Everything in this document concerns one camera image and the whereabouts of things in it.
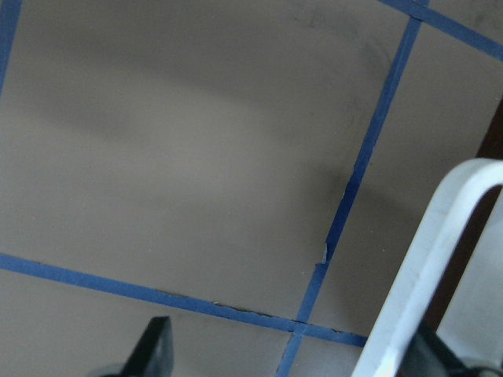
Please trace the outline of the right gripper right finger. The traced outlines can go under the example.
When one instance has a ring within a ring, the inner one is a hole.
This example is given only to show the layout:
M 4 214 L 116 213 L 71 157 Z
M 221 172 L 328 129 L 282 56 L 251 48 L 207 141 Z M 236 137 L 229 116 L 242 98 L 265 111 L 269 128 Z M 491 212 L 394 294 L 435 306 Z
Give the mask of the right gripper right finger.
M 502 369 L 468 366 L 427 325 L 420 325 L 402 359 L 402 375 L 417 377 L 502 376 Z

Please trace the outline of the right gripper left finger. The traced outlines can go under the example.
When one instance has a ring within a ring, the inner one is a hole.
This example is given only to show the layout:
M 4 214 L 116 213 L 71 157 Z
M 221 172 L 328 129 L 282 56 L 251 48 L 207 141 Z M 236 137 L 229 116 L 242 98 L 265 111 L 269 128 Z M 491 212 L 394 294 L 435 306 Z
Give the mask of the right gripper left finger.
M 174 344 L 170 317 L 153 317 L 123 364 L 94 369 L 88 376 L 172 376 Z

